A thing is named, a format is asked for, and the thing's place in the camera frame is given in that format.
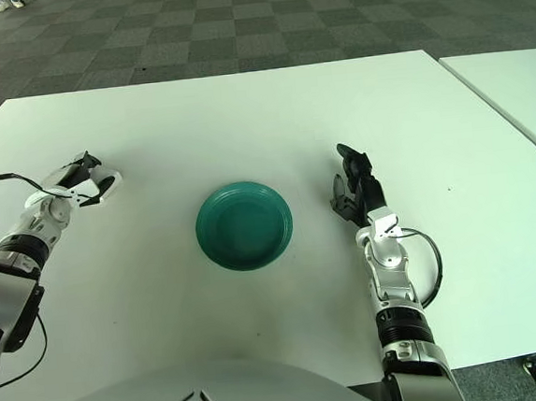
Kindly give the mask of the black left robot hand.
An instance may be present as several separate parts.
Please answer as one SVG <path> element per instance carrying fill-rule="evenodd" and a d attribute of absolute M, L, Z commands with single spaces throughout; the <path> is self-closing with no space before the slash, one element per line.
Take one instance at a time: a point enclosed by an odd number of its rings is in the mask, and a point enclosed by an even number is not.
<path fill-rule="evenodd" d="M 80 208 L 103 202 L 118 186 L 122 175 L 106 167 L 87 150 L 61 168 L 57 185 L 78 199 Z"/>

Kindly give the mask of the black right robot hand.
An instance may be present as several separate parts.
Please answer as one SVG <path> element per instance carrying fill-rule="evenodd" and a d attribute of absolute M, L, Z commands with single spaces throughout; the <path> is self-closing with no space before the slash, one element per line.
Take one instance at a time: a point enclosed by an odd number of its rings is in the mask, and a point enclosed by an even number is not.
<path fill-rule="evenodd" d="M 341 175 L 335 175 L 330 206 L 345 221 L 363 228 L 368 223 L 369 212 L 386 206 L 382 185 L 372 175 L 372 164 L 365 152 L 357 152 L 342 143 L 337 144 L 337 152 L 347 182 Z"/>

